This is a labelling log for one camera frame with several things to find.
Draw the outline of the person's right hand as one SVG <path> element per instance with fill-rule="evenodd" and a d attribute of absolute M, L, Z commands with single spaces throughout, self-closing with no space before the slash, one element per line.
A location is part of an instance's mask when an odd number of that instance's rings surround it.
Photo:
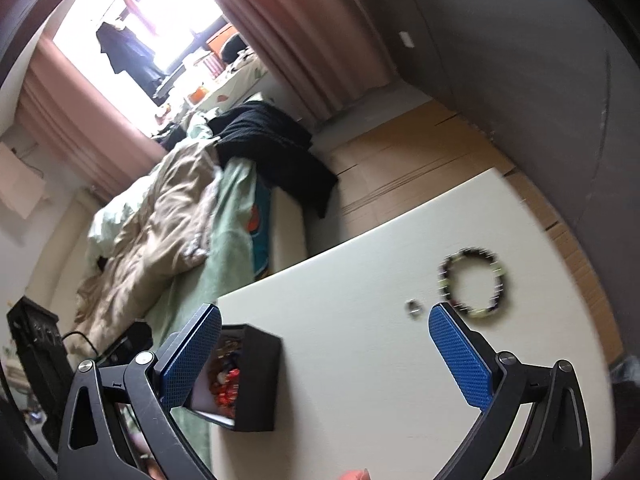
<path fill-rule="evenodd" d="M 371 480 L 367 469 L 355 469 L 344 472 L 338 480 Z"/>

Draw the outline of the person's left hand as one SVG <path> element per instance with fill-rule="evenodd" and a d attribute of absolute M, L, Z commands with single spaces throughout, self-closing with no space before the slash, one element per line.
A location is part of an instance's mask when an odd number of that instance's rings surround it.
<path fill-rule="evenodd" d="M 142 434 L 138 421 L 134 417 L 132 408 L 130 408 L 129 404 L 119 404 L 118 408 L 122 415 L 122 420 L 124 421 L 124 427 L 127 430 L 128 438 L 134 446 L 134 452 L 136 453 L 141 469 L 151 479 L 165 480 L 166 477 L 151 452 L 148 442 L 146 442 L 145 437 Z"/>

